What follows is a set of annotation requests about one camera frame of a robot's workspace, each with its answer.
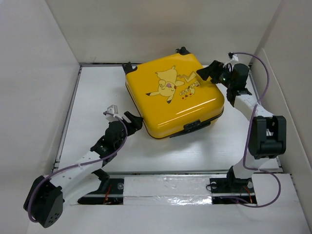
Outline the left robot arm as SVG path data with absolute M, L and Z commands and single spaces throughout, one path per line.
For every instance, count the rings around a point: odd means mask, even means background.
M 92 188 L 97 193 L 107 191 L 109 176 L 102 168 L 117 156 L 127 138 L 142 128 L 143 118 L 130 112 L 125 112 L 125 117 L 108 111 L 104 115 L 115 120 L 109 122 L 105 134 L 81 159 L 33 181 L 23 205 L 31 222 L 44 228 L 52 226 L 63 212 L 66 195 L 88 176 L 97 176 L 92 181 Z

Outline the yellow hard-shell suitcase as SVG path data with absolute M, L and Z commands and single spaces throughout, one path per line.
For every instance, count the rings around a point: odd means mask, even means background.
M 223 114 L 224 96 L 215 84 L 201 84 L 202 67 L 185 47 L 137 66 L 122 65 L 126 88 L 151 137 L 191 133 Z

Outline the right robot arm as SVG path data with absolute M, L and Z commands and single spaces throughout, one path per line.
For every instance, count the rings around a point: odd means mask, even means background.
M 267 111 L 246 88 L 249 76 L 247 65 L 225 65 L 215 60 L 196 73 L 202 81 L 224 85 L 228 102 L 250 122 L 242 159 L 228 170 L 225 178 L 210 180 L 213 193 L 238 193 L 252 183 L 252 175 L 264 163 L 285 153 L 286 119 Z

